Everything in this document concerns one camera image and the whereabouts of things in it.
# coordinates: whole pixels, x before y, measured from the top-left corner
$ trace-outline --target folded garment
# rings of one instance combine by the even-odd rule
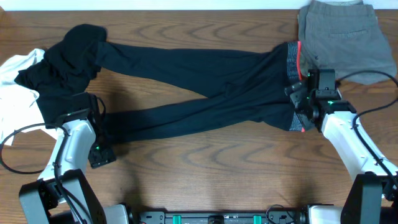
[[[27,69],[43,59],[44,51],[34,49],[29,55],[15,55],[0,67],[0,142],[13,131],[31,124],[43,123],[43,117],[37,106],[39,93],[15,83],[19,70]],[[29,128],[23,132],[41,129],[53,138],[57,133],[45,127]],[[14,137],[6,145],[11,145]]]
[[[102,27],[83,24],[44,53],[44,59],[19,71],[15,82],[40,93],[37,104],[46,123],[72,112],[71,96],[84,92],[101,67],[95,65],[98,41],[106,40]]]
[[[97,65],[197,92],[207,99],[107,114],[113,143],[199,133],[243,121],[286,131],[302,126],[284,88],[299,80],[297,42],[268,53],[155,49],[100,42]]]
[[[341,78],[362,70],[377,70],[392,76],[397,67],[391,48],[381,32],[371,5],[332,6],[312,1],[298,15],[298,39],[302,43],[300,68],[332,68]],[[362,73],[347,80],[372,84],[387,80]]]

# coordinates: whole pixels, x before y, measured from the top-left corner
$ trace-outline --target green tape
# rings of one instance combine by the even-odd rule
[[[173,224],[181,224],[181,215],[173,216]]]
[[[255,215],[253,216],[254,224],[261,224],[261,216]]]

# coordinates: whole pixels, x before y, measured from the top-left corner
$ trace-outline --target gray shorts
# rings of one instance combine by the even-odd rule
[[[377,70],[392,76],[397,67],[371,5],[332,6],[313,1],[298,15],[298,39],[302,43],[300,69],[333,68],[341,78],[361,70]],[[348,78],[372,84],[388,77],[363,73]]]

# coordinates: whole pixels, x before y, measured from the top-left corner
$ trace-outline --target wooden table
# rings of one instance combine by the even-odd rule
[[[5,12],[0,15],[0,61],[49,48],[73,26],[105,26],[108,40],[160,48],[270,51],[297,39],[298,11]],[[378,11],[382,31],[398,59],[398,11]],[[345,83],[346,99],[363,111],[390,102],[395,86]],[[102,70],[88,92],[109,111],[151,108],[202,96],[161,82]],[[364,116],[363,124],[398,164],[398,105]],[[44,168],[55,141],[40,131],[20,134],[4,150],[17,169]],[[343,205],[352,181],[333,146],[316,130],[288,133],[244,122],[205,133],[138,141],[114,147],[118,160],[86,176],[103,206],[127,202],[177,210],[265,210],[279,203]],[[0,222],[25,223],[18,192],[37,175],[0,169]]]

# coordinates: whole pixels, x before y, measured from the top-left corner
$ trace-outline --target white background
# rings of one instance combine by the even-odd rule
[[[0,0],[6,11],[300,9],[311,0]],[[364,0],[375,9],[398,9],[398,0]]]

